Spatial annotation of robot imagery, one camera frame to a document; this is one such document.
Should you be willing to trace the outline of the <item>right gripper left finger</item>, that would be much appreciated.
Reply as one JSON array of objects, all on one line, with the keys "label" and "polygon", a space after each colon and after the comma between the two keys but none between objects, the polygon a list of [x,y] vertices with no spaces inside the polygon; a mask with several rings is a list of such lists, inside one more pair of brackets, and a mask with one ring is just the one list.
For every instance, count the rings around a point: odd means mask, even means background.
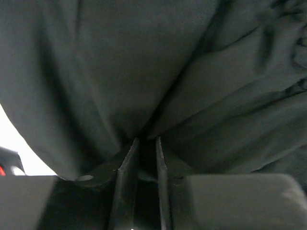
[{"label": "right gripper left finger", "polygon": [[133,227],[139,146],[140,140],[135,138],[112,158],[76,180],[81,186],[105,193],[98,197],[108,208],[104,214],[108,230],[130,230]]}]

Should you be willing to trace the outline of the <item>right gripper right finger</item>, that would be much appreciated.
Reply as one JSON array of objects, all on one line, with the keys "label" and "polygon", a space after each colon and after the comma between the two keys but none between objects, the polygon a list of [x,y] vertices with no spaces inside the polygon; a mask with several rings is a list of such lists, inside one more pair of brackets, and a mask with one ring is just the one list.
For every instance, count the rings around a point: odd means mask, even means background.
[{"label": "right gripper right finger", "polygon": [[161,137],[157,137],[155,141],[155,150],[161,229],[172,230],[171,186],[174,181],[180,181],[185,176],[193,174],[193,170],[168,147],[163,146]]}]

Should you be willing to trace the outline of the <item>black trousers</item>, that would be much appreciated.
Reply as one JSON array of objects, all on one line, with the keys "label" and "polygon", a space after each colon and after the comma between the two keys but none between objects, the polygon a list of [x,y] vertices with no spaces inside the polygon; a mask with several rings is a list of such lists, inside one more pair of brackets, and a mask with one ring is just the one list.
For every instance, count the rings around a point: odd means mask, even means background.
[{"label": "black trousers", "polygon": [[3,0],[0,104],[56,174],[135,138],[197,173],[307,173],[304,0]]}]

